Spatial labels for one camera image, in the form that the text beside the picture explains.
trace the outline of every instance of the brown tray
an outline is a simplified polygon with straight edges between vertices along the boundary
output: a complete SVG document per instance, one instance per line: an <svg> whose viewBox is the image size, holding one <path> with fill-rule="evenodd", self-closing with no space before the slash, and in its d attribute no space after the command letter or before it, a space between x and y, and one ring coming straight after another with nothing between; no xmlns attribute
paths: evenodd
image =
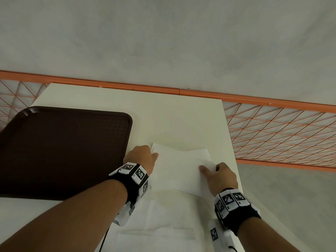
<svg viewBox="0 0 336 252"><path fill-rule="evenodd" d="M34 106L0 133L0 197L65 200L122 165L126 113Z"/></svg>

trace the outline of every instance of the table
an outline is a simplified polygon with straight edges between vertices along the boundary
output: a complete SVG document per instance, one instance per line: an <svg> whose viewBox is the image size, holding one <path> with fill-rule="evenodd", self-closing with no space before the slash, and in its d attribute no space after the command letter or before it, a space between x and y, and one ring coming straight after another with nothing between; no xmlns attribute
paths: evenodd
<svg viewBox="0 0 336 252"><path fill-rule="evenodd" d="M133 126L127 151L136 145L151 146L153 142L184 151L207 148L213 162L225 162L236 173L242 190L220 99L50 84L33 106L128 113ZM0 226L8 227L0 229L0 242L55 204L55 201L0 198ZM237 237L233 241L237 250L243 251Z"/></svg>

